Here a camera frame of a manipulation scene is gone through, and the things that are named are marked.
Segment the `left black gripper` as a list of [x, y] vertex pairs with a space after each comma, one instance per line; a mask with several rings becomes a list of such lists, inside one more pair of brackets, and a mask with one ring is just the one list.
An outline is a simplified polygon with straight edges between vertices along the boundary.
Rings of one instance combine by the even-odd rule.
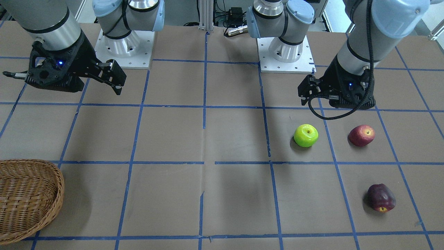
[[376, 104], [373, 97], [374, 79], [369, 88], [368, 96], [364, 98], [368, 89], [369, 78], [370, 69], [363, 70], [361, 75], [349, 73], [339, 64], [337, 56], [335, 56], [321, 80], [311, 74], [306, 75], [298, 86], [298, 96], [301, 98], [301, 105], [305, 106], [309, 100], [324, 98], [325, 91], [329, 98], [333, 95], [337, 96], [337, 98], [329, 99], [329, 104], [332, 107], [354, 109], [364, 100], [364, 103], [358, 109], [371, 109]]

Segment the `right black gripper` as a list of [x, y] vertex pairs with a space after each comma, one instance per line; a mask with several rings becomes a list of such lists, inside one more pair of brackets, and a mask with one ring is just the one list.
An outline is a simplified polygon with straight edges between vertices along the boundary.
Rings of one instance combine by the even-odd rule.
[[3, 75], [25, 80], [38, 89], [62, 92], [82, 91], [84, 82], [80, 78], [92, 78], [110, 86], [116, 95], [121, 95], [127, 78], [117, 60], [99, 61], [83, 31], [73, 45], [63, 50], [46, 50], [42, 42], [34, 41], [29, 59], [27, 71], [3, 71]]

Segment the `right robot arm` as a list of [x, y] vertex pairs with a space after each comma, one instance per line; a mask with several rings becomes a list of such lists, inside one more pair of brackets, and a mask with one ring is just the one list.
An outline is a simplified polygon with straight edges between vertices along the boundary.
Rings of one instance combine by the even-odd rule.
[[116, 95], [126, 81], [117, 58], [140, 50], [137, 31], [157, 32], [164, 26], [163, 0], [94, 0], [105, 49], [111, 58], [101, 61], [63, 0], [2, 0], [3, 7], [33, 38], [28, 70], [4, 71], [41, 90], [79, 92], [82, 78], [109, 85]]

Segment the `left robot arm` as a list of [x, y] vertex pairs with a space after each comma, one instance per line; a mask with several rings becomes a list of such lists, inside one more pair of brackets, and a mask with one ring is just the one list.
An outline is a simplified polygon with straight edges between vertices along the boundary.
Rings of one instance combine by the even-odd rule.
[[[434, 0], [346, 0], [345, 11], [355, 25], [324, 75], [307, 75], [298, 86], [303, 106], [323, 98], [335, 108], [370, 109], [374, 67], [422, 19]], [[314, 8], [304, 0], [256, 0], [246, 12], [252, 38], [273, 38], [270, 52], [281, 62], [299, 58]]]

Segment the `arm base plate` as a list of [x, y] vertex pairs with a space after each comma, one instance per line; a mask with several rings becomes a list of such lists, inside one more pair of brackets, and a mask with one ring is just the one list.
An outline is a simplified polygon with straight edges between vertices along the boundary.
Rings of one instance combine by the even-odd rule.
[[279, 38], [258, 38], [257, 52], [263, 73], [315, 73], [316, 67], [307, 36], [301, 44], [284, 44]]
[[156, 32], [132, 31], [129, 36], [114, 40], [100, 34], [95, 45], [102, 62], [114, 59], [122, 69], [149, 69]]

